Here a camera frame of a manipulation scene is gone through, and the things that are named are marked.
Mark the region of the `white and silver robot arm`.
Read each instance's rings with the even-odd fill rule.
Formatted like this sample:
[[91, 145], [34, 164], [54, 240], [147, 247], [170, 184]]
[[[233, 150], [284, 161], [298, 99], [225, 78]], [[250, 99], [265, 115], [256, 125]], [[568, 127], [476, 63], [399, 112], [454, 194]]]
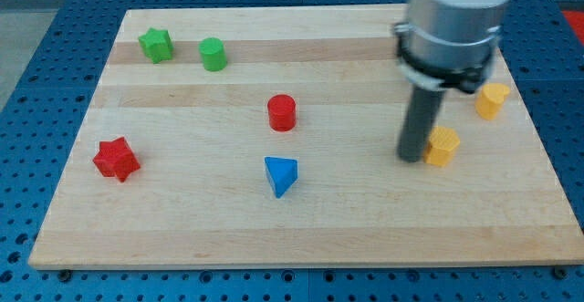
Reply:
[[408, 0], [393, 32], [397, 64], [412, 84], [397, 154], [417, 162], [444, 93], [473, 94], [490, 77], [501, 25], [511, 0]]

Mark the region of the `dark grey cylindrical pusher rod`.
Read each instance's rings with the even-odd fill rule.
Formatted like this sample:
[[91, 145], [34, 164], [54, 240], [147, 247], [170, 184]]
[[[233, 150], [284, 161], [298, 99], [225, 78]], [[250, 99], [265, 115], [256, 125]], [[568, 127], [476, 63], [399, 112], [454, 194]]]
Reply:
[[422, 158], [444, 94], [444, 90], [413, 86], [397, 145], [397, 155], [401, 160], [417, 162]]

